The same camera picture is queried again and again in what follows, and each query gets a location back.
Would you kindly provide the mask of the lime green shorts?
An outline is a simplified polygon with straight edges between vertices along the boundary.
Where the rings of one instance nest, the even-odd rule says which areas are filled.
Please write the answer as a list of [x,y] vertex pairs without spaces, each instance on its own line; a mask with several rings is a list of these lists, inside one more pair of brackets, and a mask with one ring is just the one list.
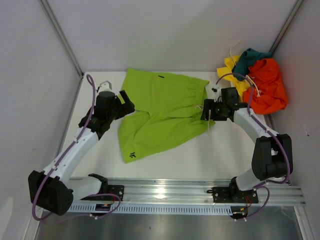
[[201,120],[209,83],[183,74],[127,69],[122,90],[135,111],[118,129],[123,161],[168,151],[207,132],[215,124]]

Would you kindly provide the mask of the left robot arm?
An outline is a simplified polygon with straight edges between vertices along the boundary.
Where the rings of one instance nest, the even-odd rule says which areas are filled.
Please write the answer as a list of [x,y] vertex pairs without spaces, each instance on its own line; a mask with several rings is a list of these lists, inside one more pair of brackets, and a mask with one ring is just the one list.
[[135,111],[135,105],[124,90],[115,95],[111,90],[94,94],[92,106],[80,120],[70,145],[42,171],[32,171],[28,187],[32,210],[40,207],[58,216],[64,215],[75,200],[117,196],[109,191],[108,179],[89,174],[70,183],[70,178],[87,152],[110,129],[111,123]]

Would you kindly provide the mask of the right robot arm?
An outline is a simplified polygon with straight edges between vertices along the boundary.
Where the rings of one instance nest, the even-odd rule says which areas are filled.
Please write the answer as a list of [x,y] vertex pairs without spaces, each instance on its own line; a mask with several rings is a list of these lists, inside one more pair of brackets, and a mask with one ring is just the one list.
[[292,140],[269,129],[247,103],[240,102],[235,87],[212,89],[215,99],[205,99],[203,121],[227,121],[241,127],[254,143],[251,168],[235,176],[227,187],[208,190],[214,203],[258,203],[257,189],[267,183],[284,184],[293,172]]

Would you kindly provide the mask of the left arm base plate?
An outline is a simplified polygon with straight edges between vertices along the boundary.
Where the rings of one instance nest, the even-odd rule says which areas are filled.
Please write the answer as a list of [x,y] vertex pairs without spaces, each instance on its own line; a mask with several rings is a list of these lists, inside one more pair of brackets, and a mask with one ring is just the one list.
[[114,194],[120,197],[121,201],[123,200],[125,192],[125,186],[124,185],[108,185],[107,188],[107,194]]

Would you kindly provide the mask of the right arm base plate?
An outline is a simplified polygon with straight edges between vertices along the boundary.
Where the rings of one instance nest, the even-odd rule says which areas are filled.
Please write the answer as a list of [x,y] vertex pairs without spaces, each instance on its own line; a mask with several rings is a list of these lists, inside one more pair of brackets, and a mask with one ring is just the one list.
[[212,196],[214,203],[257,204],[259,202],[258,194],[254,190],[241,191],[231,187],[216,186],[207,190],[206,193]]

